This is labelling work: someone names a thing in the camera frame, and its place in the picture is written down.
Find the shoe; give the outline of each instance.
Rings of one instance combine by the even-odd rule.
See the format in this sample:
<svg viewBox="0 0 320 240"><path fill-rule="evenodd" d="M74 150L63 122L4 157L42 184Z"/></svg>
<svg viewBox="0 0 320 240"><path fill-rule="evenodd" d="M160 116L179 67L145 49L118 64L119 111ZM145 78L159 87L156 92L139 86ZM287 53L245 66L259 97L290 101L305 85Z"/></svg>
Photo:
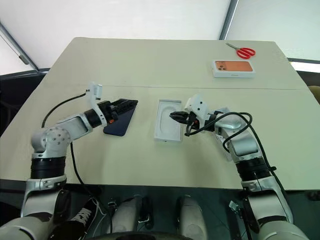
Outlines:
<svg viewBox="0 0 320 240"><path fill-rule="evenodd" d="M80 240L96 219L98 203L90 198L83 208L70 220L57 226L49 235L48 240Z"/></svg>

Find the orange phone box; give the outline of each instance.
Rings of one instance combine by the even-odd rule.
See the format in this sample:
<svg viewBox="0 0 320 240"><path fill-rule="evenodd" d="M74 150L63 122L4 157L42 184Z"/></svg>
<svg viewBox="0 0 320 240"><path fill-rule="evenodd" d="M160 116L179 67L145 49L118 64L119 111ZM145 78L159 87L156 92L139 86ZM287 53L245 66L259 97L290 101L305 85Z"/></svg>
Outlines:
<svg viewBox="0 0 320 240"><path fill-rule="evenodd" d="M211 67L215 78L253 78L256 75L249 60L215 60Z"/></svg>

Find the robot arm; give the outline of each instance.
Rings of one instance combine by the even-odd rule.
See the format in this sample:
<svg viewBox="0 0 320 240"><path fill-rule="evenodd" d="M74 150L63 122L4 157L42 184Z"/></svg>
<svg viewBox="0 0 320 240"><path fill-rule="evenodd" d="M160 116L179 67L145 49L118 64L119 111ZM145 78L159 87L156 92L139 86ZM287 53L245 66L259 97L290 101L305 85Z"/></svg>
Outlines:
<svg viewBox="0 0 320 240"><path fill-rule="evenodd" d="M241 132L226 145L246 195L243 199L244 213L251 230L259 233L259 239L308 239L293 225L291 209L256 138L247 130L248 121L236 112L210 113L198 94L187 101L185 110L187 112L172 112L170 116L187 125L186 136L204 129L226 140Z"/></svg>
<svg viewBox="0 0 320 240"><path fill-rule="evenodd" d="M119 99L94 104L93 101L100 99L101 86L91 84L86 92L92 109L42 128L32 136L34 153L21 217L0 228L0 239L47 239L53 228L70 214L71 194L63 189L67 181L65 160L68 145L97 126L112 124L138 103L137 100Z"/></svg>

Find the black smartphone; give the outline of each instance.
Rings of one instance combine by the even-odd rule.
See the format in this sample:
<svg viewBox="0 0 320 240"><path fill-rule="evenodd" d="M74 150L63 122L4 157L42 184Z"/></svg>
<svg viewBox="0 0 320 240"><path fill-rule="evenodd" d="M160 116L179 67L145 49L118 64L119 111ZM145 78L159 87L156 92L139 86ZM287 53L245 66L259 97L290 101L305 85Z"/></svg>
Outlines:
<svg viewBox="0 0 320 240"><path fill-rule="evenodd" d="M126 134L132 115L134 114L136 106L128 112L121 114L118 120L104 127L105 134L122 137Z"/></svg>

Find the red scissors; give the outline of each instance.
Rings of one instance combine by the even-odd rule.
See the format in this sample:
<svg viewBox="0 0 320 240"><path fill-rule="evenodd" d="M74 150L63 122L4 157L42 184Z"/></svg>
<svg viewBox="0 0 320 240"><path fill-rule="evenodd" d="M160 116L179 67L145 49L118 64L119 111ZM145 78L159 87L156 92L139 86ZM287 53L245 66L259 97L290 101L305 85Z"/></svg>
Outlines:
<svg viewBox="0 0 320 240"><path fill-rule="evenodd" d="M251 48L247 48L247 47L241 47L240 48L240 47L233 46L233 45L231 45L230 43L227 43L227 42L225 44L227 44L229 47L234 48L236 54L242 59L249 59L252 56L256 55L256 51L251 49Z"/></svg>

